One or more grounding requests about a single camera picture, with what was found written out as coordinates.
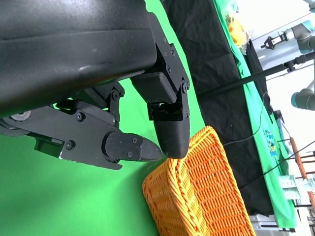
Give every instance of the cable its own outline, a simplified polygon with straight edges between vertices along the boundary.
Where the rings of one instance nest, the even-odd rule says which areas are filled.
[[[260,112],[260,118],[259,118],[260,121],[259,121],[259,127],[258,127],[257,131],[254,132],[250,137],[248,137],[248,138],[246,138],[246,139],[241,139],[241,140],[237,140],[237,141],[233,141],[233,142],[224,144],[223,147],[224,147],[224,146],[227,146],[227,145],[230,145],[230,144],[239,143],[239,142],[243,142],[243,141],[246,141],[246,140],[248,140],[248,139],[251,139],[252,137],[255,136],[256,133],[259,132],[260,127],[261,127],[261,115],[262,115],[262,111],[264,110],[264,106],[265,106],[265,105],[264,105],[264,99],[265,99],[265,95],[267,94],[268,91],[266,91],[266,92],[263,94],[263,96],[262,96],[262,108],[261,108],[261,112]]]
[[[282,162],[278,163],[275,167],[271,168],[270,170],[268,170],[267,172],[263,173],[262,176],[258,177],[257,179],[251,181],[250,183],[245,184],[244,186],[240,187],[239,189],[242,189],[244,187],[246,187],[247,185],[250,185],[251,183],[255,182],[256,180],[259,180],[260,178],[264,177],[266,174],[272,172],[274,169],[276,169],[279,165],[281,165],[283,162],[290,160],[290,159],[295,159],[296,154],[298,154],[300,151],[304,150],[305,148],[307,148],[308,146],[312,145],[313,143],[315,143],[315,141],[311,142],[310,144],[306,145],[304,148],[298,150],[297,152],[295,152],[294,154],[292,154],[291,156],[289,156],[288,158],[284,159]]]

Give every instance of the black pole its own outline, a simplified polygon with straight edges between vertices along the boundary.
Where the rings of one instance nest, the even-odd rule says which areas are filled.
[[[197,97],[198,98],[206,98],[206,97],[209,97],[209,96],[218,95],[218,94],[220,94],[222,92],[231,90],[231,89],[233,89],[235,87],[238,87],[238,86],[247,84],[249,82],[265,78],[266,76],[273,75],[275,73],[281,72],[281,71],[286,70],[286,69],[289,69],[289,71],[291,72],[291,71],[294,70],[293,66],[295,64],[302,64],[302,63],[305,63],[305,62],[307,62],[309,60],[313,60],[313,59],[315,59],[315,52],[299,56],[298,58],[296,58],[294,60],[291,60],[291,61],[288,61],[288,62],[286,62],[284,64],[277,65],[275,67],[269,68],[269,69],[264,70],[262,72],[259,72],[257,74],[245,77],[245,78],[237,80],[237,81],[233,81],[231,83],[225,84],[225,85],[223,85],[223,86],[221,86],[219,88],[215,88],[215,89],[210,90],[208,92],[204,92],[204,93],[200,94]]]
[[[213,90],[210,90],[209,92],[204,92],[201,95],[199,95],[198,97],[218,95],[218,94],[220,94],[222,92],[229,91],[229,90],[231,90],[231,89],[233,89],[235,87],[247,84],[247,83],[249,83],[251,81],[256,81],[256,80],[259,80],[259,79],[262,79],[262,78],[266,78],[266,76],[268,76],[268,75],[273,75],[275,73],[278,73],[278,72],[286,70],[286,69],[287,69],[287,67],[284,64],[280,64],[280,65],[277,65],[275,67],[272,67],[272,68],[269,68],[267,70],[264,70],[262,72],[259,72],[257,74],[254,74],[254,75],[245,77],[243,79],[240,79],[240,80],[233,81],[231,83],[225,84],[225,85],[223,85],[223,86],[221,86],[219,88],[215,88]]]

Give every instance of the yellow object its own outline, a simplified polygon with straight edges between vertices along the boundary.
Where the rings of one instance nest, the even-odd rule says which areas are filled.
[[[143,182],[161,236],[254,236],[222,144],[207,126],[182,160],[167,159]]]
[[[238,20],[231,22],[228,30],[236,46],[240,47],[247,43],[247,34]]]

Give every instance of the orange pole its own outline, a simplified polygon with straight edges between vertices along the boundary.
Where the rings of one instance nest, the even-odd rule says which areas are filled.
[[[307,179],[307,175],[306,175],[306,172],[305,172],[305,169],[304,169],[304,166],[303,166],[303,162],[301,160],[301,157],[300,157],[300,154],[297,152],[298,149],[296,147],[296,143],[295,143],[295,140],[290,137],[291,139],[291,144],[292,144],[292,148],[293,148],[293,152],[295,153],[295,160],[296,160],[296,163],[300,169],[300,172],[301,172],[301,175],[302,175],[302,178],[303,179]],[[310,201],[311,201],[311,204],[312,204],[312,207],[315,209],[315,198],[314,198],[314,194],[313,192],[308,192],[309,194],[309,197],[310,197]]]

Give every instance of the green tablecloth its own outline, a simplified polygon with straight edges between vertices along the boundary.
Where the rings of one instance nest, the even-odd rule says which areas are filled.
[[[189,74],[185,54],[160,1],[146,2]],[[121,100],[121,129],[157,143],[145,102],[130,80],[122,85],[126,95]],[[189,107],[193,135],[204,127],[193,88]],[[58,160],[34,151],[34,145],[30,137],[0,135],[1,236],[158,235],[142,194],[142,181],[153,170],[152,164],[123,162],[116,172]]]
[[[217,8],[218,16],[222,24],[222,28],[225,32],[226,38],[230,44],[231,50],[235,56],[237,67],[239,69],[242,78],[250,76],[251,73],[247,67],[245,59],[233,42],[233,39],[228,31],[227,24],[225,22],[226,7],[231,2],[231,0],[214,0],[215,6]],[[263,106],[262,100],[256,89],[254,82],[244,85],[244,92],[247,101],[247,107],[250,114],[251,125],[253,132],[256,132],[260,124],[260,113]],[[261,127],[259,132],[254,136],[262,170],[267,172],[277,165],[277,161],[270,154],[266,130],[270,131],[275,138],[275,141],[281,140],[279,129],[275,121],[274,116],[272,116],[272,121],[270,121],[269,115],[266,109],[263,109],[261,116]],[[282,154],[284,158],[287,158],[287,152],[282,143],[278,143],[278,152]],[[275,169],[265,176],[266,185],[268,188],[271,203],[274,209],[274,213],[278,222],[278,226],[281,228],[295,228],[297,225],[296,214],[294,210],[294,205],[292,201],[288,201],[284,197],[284,192],[280,187],[279,176],[281,175],[280,169]]]

